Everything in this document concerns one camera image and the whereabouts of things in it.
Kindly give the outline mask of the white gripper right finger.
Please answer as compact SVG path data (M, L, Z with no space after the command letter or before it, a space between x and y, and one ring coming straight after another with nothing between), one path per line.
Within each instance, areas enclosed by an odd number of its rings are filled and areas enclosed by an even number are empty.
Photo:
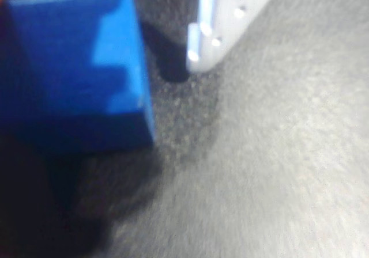
M271 0L198 0L187 27L186 68L204 73L219 64Z

